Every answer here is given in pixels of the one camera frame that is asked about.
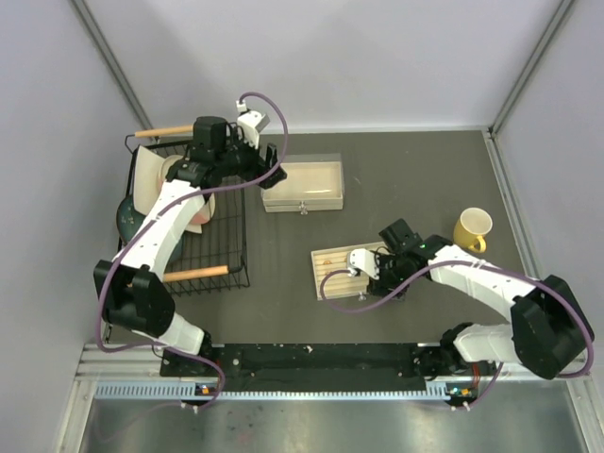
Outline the clear acrylic jewelry box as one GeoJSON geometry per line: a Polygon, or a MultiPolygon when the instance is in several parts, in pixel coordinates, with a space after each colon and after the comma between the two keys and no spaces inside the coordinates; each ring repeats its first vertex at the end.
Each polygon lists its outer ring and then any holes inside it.
{"type": "Polygon", "coordinates": [[[281,164],[287,178],[263,190],[261,200],[268,213],[342,210],[344,168],[340,153],[290,155],[281,164]]]}

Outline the beige velvet jewelry tray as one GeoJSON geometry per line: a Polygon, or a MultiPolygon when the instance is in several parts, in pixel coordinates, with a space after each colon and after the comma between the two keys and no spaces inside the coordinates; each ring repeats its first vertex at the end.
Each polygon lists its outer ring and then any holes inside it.
{"type": "MultiPolygon", "coordinates": [[[[356,248],[366,248],[375,253],[389,254],[384,243],[368,243],[362,245],[349,245],[322,250],[315,250],[310,253],[312,271],[315,280],[315,289],[318,300],[335,300],[341,298],[357,297],[359,300],[365,300],[370,294],[367,292],[369,277],[360,274],[358,277],[352,277],[346,268],[347,254],[356,248]]],[[[394,297],[399,297],[406,292],[405,288],[400,286],[406,279],[392,292],[394,297]]]]}

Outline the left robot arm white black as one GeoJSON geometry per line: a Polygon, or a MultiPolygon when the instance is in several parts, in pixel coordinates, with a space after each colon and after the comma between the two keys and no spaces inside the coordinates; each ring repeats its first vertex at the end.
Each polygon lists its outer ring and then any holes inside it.
{"type": "Polygon", "coordinates": [[[185,156],[169,168],[141,227],[113,260],[99,261],[93,271],[100,318],[179,351],[183,365],[197,375],[213,365],[210,335],[176,312],[163,276],[194,216],[214,193],[228,191],[224,179],[239,178],[240,189],[268,189],[285,179],[275,146],[260,148],[268,123],[267,115],[254,110],[233,124],[221,117],[197,118],[185,156]]]}

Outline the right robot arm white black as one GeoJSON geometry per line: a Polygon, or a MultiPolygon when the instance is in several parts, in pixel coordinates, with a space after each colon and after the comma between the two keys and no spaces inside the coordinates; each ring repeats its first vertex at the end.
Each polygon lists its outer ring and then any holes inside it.
{"type": "Polygon", "coordinates": [[[379,233],[384,252],[359,249],[348,266],[369,277],[370,294],[391,299],[425,277],[458,290],[501,315],[497,326],[462,324],[442,338],[440,359],[454,374],[474,362],[518,363],[539,378],[553,379],[581,353],[594,358],[595,334],[568,283],[550,275],[535,279],[471,256],[448,239],[422,238],[402,219],[379,233]]]}

